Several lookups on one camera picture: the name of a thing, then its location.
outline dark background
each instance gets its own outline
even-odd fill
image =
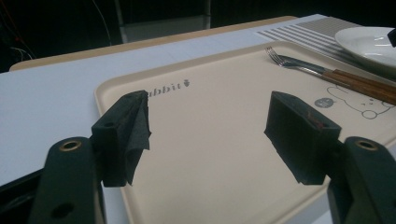
[[[119,0],[124,23],[205,14],[205,0]],[[0,0],[0,72],[42,58],[121,44],[114,0]],[[212,0],[211,27],[279,16],[332,16],[364,26],[396,27],[396,1]]]

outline fork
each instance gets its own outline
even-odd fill
[[[279,66],[285,68],[295,68],[310,74],[316,75],[321,79],[340,85],[347,89],[368,95],[383,102],[396,105],[396,87],[377,82],[368,78],[359,77],[341,70],[330,70],[323,68],[323,73],[302,67],[297,63],[290,62],[281,58],[271,47],[265,49],[270,58]]]
[[[268,47],[268,48],[266,48],[265,50],[267,51],[267,54],[270,56],[270,58],[271,58],[277,65],[279,65],[279,66],[281,66],[281,67],[285,67],[285,68],[297,68],[297,69],[299,69],[299,70],[301,70],[301,71],[305,71],[305,72],[307,72],[307,73],[310,73],[310,74],[316,75],[316,76],[318,76],[318,77],[321,77],[321,74],[318,73],[318,72],[316,72],[316,71],[314,71],[314,70],[311,70],[311,69],[306,68],[306,67],[301,67],[301,66],[299,66],[297,63],[289,62],[289,61],[286,60],[286,59],[280,58],[279,55],[277,55],[277,53],[276,53],[276,52],[273,50],[273,48],[271,48],[271,47]]]

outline cartoon bear print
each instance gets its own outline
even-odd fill
[[[375,119],[379,114],[383,114],[395,107],[395,105],[390,105],[339,86],[329,87],[327,92],[335,98],[344,101],[349,107],[361,112],[361,115],[367,119]]]

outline cream tray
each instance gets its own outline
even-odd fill
[[[379,79],[289,42],[272,42],[116,77],[95,97],[104,114],[123,94],[149,92],[150,150],[122,189],[131,223],[283,223],[326,186],[298,184],[263,133],[272,91],[293,94],[355,135],[388,146],[396,108],[276,66],[265,48]]]

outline table edge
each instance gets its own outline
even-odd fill
[[[86,58],[102,56],[102,55],[107,55],[107,54],[112,54],[112,53],[124,52],[124,51],[131,50],[131,49],[142,49],[142,48],[147,48],[147,47],[151,47],[151,46],[177,42],[177,41],[181,41],[181,40],[193,39],[196,37],[216,35],[216,34],[237,31],[237,30],[243,30],[243,29],[247,29],[247,28],[269,25],[269,24],[273,24],[273,23],[277,23],[277,22],[290,21],[290,20],[295,20],[295,19],[297,19],[297,17],[282,16],[282,17],[276,17],[276,18],[272,18],[272,19],[239,23],[239,24],[235,24],[235,25],[223,26],[223,27],[218,27],[218,28],[213,28],[213,29],[208,29],[208,30],[180,34],[180,35],[169,35],[169,36],[164,36],[164,37],[159,37],[159,38],[136,41],[136,42],[127,43],[127,44],[115,45],[115,46],[111,46],[111,47],[83,50],[83,51],[79,51],[79,52],[73,52],[73,53],[56,55],[56,56],[47,57],[47,58],[40,58],[40,59],[31,60],[31,61],[15,63],[10,67],[9,71],[17,71],[17,70],[21,70],[21,69],[27,69],[27,68],[48,65],[48,64],[53,64],[53,63],[71,62],[74,60],[80,60],[80,59],[86,59]]]

